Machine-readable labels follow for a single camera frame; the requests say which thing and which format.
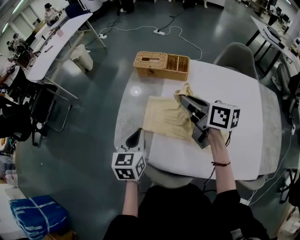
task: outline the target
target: basket handle opening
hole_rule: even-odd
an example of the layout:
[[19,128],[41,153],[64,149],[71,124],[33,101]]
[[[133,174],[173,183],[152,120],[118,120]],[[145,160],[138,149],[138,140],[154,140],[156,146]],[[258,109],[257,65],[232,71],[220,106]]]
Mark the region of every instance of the basket handle opening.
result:
[[142,58],[142,61],[159,62],[159,58]]

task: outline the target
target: blue bag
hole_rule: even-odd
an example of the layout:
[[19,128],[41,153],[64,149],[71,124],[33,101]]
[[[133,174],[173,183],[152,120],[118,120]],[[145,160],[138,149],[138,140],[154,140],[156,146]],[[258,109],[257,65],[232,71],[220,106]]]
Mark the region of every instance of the blue bag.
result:
[[43,239],[48,233],[67,227],[67,211],[50,196],[9,201],[18,226],[30,240]]

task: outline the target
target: ceiling light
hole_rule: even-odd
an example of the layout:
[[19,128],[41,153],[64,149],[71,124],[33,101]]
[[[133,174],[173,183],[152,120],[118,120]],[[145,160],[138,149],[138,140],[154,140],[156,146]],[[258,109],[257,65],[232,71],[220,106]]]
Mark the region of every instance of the ceiling light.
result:
[[21,0],[18,4],[18,6],[15,7],[14,11],[13,11],[13,14],[18,10],[18,8],[22,5],[22,3],[24,2],[25,0]]
[[2,33],[5,32],[5,30],[8,28],[8,23],[5,24],[4,29],[2,30]]

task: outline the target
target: basket lid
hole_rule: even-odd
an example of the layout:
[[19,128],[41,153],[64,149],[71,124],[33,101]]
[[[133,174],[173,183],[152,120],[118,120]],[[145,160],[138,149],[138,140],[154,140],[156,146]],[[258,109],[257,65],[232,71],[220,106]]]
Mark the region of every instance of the basket lid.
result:
[[133,64],[136,68],[164,69],[167,54],[162,52],[138,52]]

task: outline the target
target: gray floor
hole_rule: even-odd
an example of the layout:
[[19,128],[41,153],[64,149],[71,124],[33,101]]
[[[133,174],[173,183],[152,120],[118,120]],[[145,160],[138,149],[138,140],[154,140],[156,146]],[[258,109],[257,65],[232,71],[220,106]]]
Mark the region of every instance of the gray floor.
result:
[[[166,0],[136,2],[135,12],[122,15],[120,29],[132,29],[140,26],[162,27],[169,23],[169,15],[182,11],[180,2],[169,3]],[[212,63],[220,52],[231,42],[246,43],[256,32],[250,15],[252,10],[234,0],[227,0],[224,10],[216,7],[205,9],[197,5],[176,18],[171,26],[183,29],[182,36],[203,50],[202,61]],[[117,18],[111,10],[92,25],[99,32],[109,22]],[[33,147],[31,139],[19,145],[17,168],[20,188],[26,196],[50,194],[67,209],[72,227],[80,239],[102,239],[109,222],[122,209],[124,183],[116,180],[111,170],[115,124],[120,101],[128,78],[133,70],[133,61],[138,51],[166,52],[189,56],[197,59],[200,52],[178,37],[180,30],[173,29],[169,36],[153,34],[151,29],[131,32],[112,30],[105,40],[107,49],[99,49],[94,41],[89,45],[94,59],[94,68],[83,74],[72,62],[64,64],[57,82],[79,97],[68,119],[67,128],[62,133],[49,131],[40,147]],[[250,48],[255,51],[261,39],[258,38]],[[263,59],[267,65],[276,54],[270,51]],[[274,90],[270,77],[263,84]],[[55,125],[61,124],[66,106],[60,102],[52,115]],[[299,115],[295,111],[296,123]],[[281,157],[289,143],[291,127],[282,115],[283,138]],[[291,148],[282,164],[282,169],[297,166],[299,159],[298,130],[292,137]],[[146,190],[150,183],[144,177],[141,189]],[[202,179],[194,180],[200,188]],[[269,181],[254,196],[258,198],[272,184]],[[271,190],[257,203],[251,206],[254,216],[267,228],[270,236],[275,234],[281,221],[286,204],[279,205],[280,195],[276,193],[279,180]],[[210,181],[207,189],[214,188]],[[241,196],[248,199],[252,192],[238,185]],[[215,193],[208,193],[215,198]]]

